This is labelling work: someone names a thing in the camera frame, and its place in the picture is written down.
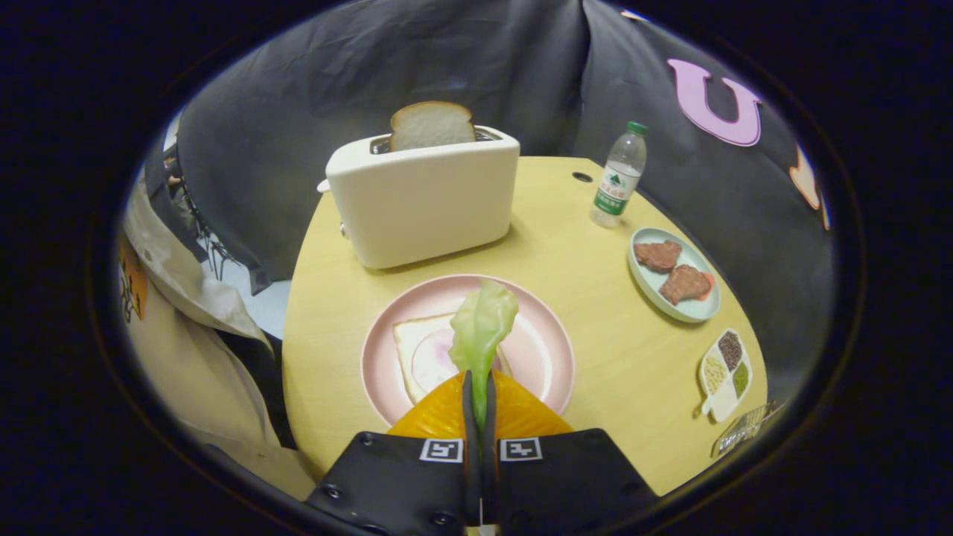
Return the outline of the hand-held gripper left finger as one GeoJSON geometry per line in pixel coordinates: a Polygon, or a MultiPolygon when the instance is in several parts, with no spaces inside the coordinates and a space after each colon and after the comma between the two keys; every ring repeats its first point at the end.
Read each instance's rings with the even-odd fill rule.
{"type": "Polygon", "coordinates": [[[363,431],[307,496],[358,535],[464,535],[481,520],[480,440],[472,374],[446,381],[463,431],[422,438],[363,431]]]}

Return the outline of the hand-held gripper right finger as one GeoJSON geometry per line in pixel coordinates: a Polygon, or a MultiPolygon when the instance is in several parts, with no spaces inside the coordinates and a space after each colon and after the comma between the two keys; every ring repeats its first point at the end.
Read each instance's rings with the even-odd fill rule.
{"type": "Polygon", "coordinates": [[[611,535],[660,501],[605,430],[572,430],[503,374],[480,447],[480,522],[497,535],[611,535]]]}

